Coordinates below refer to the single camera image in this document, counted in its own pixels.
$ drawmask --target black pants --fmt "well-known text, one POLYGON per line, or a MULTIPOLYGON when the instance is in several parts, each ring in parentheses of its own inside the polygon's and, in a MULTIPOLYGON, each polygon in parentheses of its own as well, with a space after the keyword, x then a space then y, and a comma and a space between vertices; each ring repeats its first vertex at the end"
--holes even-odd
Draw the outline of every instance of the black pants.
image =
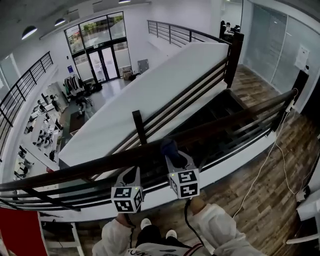
POLYGON ((187 246, 183 244, 182 242, 179 242, 176 238, 173 236, 169 236, 166 238, 161 238, 160 230, 155 225, 149 225, 146 226, 138 235, 138 240, 136 242, 135 247, 137 248, 139 245, 144 243, 153 243, 158 245, 165 245, 165 246, 176 246, 176 247, 183 247, 183 248, 191 248, 190 246, 187 246))

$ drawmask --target hand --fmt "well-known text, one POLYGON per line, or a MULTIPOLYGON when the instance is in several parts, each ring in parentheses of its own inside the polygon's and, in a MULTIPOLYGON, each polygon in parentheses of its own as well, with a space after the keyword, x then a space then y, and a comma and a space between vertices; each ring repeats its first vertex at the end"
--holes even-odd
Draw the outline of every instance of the hand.
POLYGON ((132 226, 127 222, 127 219, 125 217, 124 213, 118 213, 117 217, 115 218, 117 222, 124 225, 127 228, 132 228, 132 226))
POLYGON ((193 215, 196 215, 206 207, 206 203, 200 198, 200 196, 193 197, 190 203, 190 209, 193 215))

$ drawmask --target white cable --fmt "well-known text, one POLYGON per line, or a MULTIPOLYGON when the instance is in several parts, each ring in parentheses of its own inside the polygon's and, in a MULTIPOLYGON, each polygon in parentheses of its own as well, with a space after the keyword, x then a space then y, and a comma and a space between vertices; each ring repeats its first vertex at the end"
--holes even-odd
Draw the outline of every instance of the white cable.
MULTIPOLYGON (((295 118, 295 115, 296 115, 296 112, 294 112, 293 117, 292 117, 292 120, 295 118)), ((280 149, 280 151, 281 151, 281 153, 282 153, 282 158, 283 158, 283 171, 284 171, 286 186, 288 187, 288 189, 290 190, 290 192, 291 192, 293 195, 296 195, 296 194, 299 193, 302 189, 305 189, 306 186, 303 188, 304 181, 305 181, 305 179, 309 176, 309 174, 310 174, 313 170, 311 169, 311 171, 309 171, 309 173, 303 178, 303 180, 301 181, 301 187, 300 187, 300 189, 299 189, 297 192, 293 192, 292 189, 289 187, 289 182, 288 182, 288 177, 287 177, 287 172, 286 172, 285 154, 284 154, 283 150, 281 149, 281 147, 280 147, 277 143, 275 143, 275 145, 280 149)))
POLYGON ((278 129, 279 129, 281 123, 282 123, 281 129, 280 129, 278 135, 275 137, 275 140, 274 140, 274 143, 273 143, 273 145, 272 145, 272 148, 270 149, 270 151, 269 151, 269 153, 268 153, 268 155, 267 155, 264 163, 262 164, 262 166, 261 166, 261 168, 260 168, 260 170, 259 170, 259 172, 258 172, 258 175, 256 176, 256 178, 254 179, 253 183, 251 184, 251 186, 250 186, 250 188, 249 188, 249 191, 246 193, 245 197, 243 198, 239 210, 237 210, 236 213, 233 215, 233 217, 232 217, 233 219, 234 219, 235 216, 240 212, 242 206, 244 205, 244 202, 245 202, 247 196, 248 196, 248 195, 250 194, 250 192, 251 192, 251 189, 252 189, 253 185, 255 184, 255 182, 257 181, 257 179, 259 178, 259 175, 260 175, 260 173, 261 173, 261 170, 262 170, 262 168, 265 166, 265 164, 266 164, 266 162, 267 162, 267 160, 268 160, 268 158, 269 158, 269 156, 270 156, 270 154, 271 154, 271 151, 274 149, 275 145, 277 144, 277 139, 278 139, 278 137, 279 137, 280 134, 281 134, 281 131, 282 131, 283 127, 284 127, 284 123, 285 123, 285 121, 286 121, 286 118, 287 118, 288 114, 290 113, 291 108, 293 108, 293 105, 294 105, 296 96, 299 94, 299 91, 298 91, 297 88, 293 88, 293 89, 296 90, 296 95, 293 97, 293 100, 290 102, 290 104, 289 104, 290 107, 288 106, 287 109, 285 110, 285 112, 284 112, 284 114, 283 114, 283 116, 282 116, 282 119, 281 119, 281 121, 280 121, 280 123, 279 123, 279 126, 277 127, 277 129, 275 130, 275 132, 278 131, 278 129))
POLYGON ((284 114, 283 114, 283 116, 282 116, 282 119, 281 119, 281 121, 280 121, 280 123, 279 123, 279 126, 278 126, 277 129, 276 129, 276 132, 277 132, 277 130, 279 129, 280 126, 281 126, 281 129, 280 129, 279 133, 277 134, 277 136, 275 137, 274 143, 273 143, 273 145, 272 145, 272 147, 271 147, 271 149, 270 149, 270 151, 269 151, 269 153, 268 153, 268 155, 267 155, 264 163, 261 165, 261 168, 260 168, 260 170, 259 170, 259 172, 258 172, 258 175, 257 175, 256 178, 254 179, 254 181, 253 181, 253 183, 251 184, 248 192, 246 193, 245 197, 243 198, 239 210, 237 210, 236 213, 233 215, 233 217, 232 217, 233 219, 234 219, 235 216, 240 212, 242 206, 244 205, 244 202, 245 202, 247 196, 248 196, 248 195, 250 194, 250 192, 251 192, 252 187, 254 186, 255 182, 256 182, 257 179, 259 178, 259 175, 260 175, 260 173, 261 173, 261 170, 262 170, 262 168, 265 166, 265 164, 266 164, 266 162, 267 162, 267 160, 268 160, 268 158, 269 158, 269 156, 270 156, 270 154, 271 154, 271 151, 272 151, 272 150, 274 149, 274 147, 275 147, 275 144, 276 144, 276 142, 277 142, 277 139, 278 139, 279 135, 281 134, 281 131, 282 131, 283 127, 284 127, 285 120, 286 120, 286 118, 287 118, 287 116, 288 116, 289 113, 290 113, 290 112, 284 112, 284 114))

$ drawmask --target ceiling light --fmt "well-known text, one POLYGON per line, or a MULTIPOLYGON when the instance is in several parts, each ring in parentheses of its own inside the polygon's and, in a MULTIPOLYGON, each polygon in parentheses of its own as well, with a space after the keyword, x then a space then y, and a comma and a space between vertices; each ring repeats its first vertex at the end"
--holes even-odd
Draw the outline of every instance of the ceiling light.
POLYGON ((60 24, 62 24, 62 23, 64 23, 64 22, 66 22, 65 19, 63 19, 63 18, 58 18, 58 19, 56 20, 54 26, 55 26, 55 27, 56 27, 56 26, 59 26, 60 24))
POLYGON ((26 39, 28 36, 32 35, 34 32, 37 31, 35 26, 28 26, 22 33, 22 40, 26 39))

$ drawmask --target glass door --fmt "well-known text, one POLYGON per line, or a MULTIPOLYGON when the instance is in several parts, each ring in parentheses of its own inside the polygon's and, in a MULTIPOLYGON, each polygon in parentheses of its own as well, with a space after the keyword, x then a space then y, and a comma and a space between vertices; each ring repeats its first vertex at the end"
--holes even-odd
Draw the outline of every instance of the glass door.
POLYGON ((103 49, 102 56, 109 80, 118 78, 111 47, 103 49))
POLYGON ((96 49, 88 55, 91 67, 94 70, 96 82, 103 83, 120 78, 118 65, 111 47, 96 49))
POLYGON ((98 81, 98 83, 105 82, 107 79, 104 72, 103 62, 101 61, 101 58, 99 56, 99 52, 94 51, 89 53, 89 58, 95 73, 96 80, 98 81))

